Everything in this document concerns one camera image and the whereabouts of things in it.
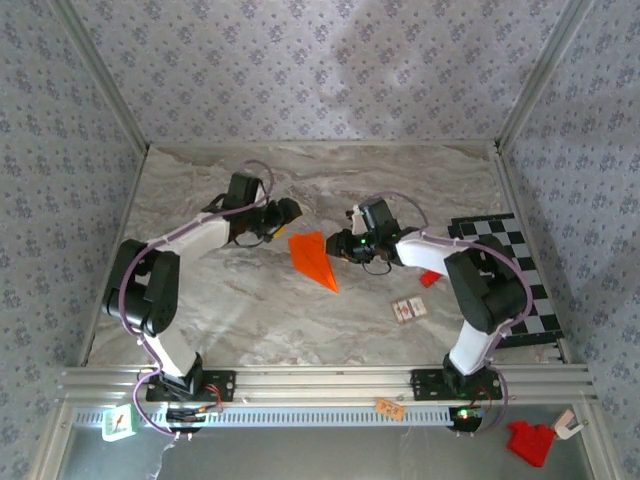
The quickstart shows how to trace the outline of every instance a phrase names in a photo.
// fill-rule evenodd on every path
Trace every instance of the red object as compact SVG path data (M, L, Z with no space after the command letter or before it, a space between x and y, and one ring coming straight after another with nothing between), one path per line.
M509 424L513 432L507 448L534 467L542 467L547 459L555 432L546 425L531 426L527 422Z
M424 285L426 288L429 288L431 285L436 283L436 281L441 277L439 273L432 272L431 270L427 270L420 277L420 283Z

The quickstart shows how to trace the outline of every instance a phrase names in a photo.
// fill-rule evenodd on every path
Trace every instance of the wall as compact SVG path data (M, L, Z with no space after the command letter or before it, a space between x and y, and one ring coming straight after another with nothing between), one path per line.
M487 139L564 0L75 2L150 142Z
M140 160L44 2L0 6L0 478L73 365Z
M627 472L640 477L637 1L596 1L509 162L558 316L589 363Z

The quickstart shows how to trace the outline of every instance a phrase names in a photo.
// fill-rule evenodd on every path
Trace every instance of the checkerboard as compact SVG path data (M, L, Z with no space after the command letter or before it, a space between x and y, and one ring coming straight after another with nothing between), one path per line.
M549 295L542 285L536 265L513 214L454 218L451 220L449 235L452 238L458 237L471 241L486 235L495 236L513 255L531 285L534 303L531 314L524 322L509 329L508 336L500 342L499 347L552 343L564 337L558 317L549 301Z

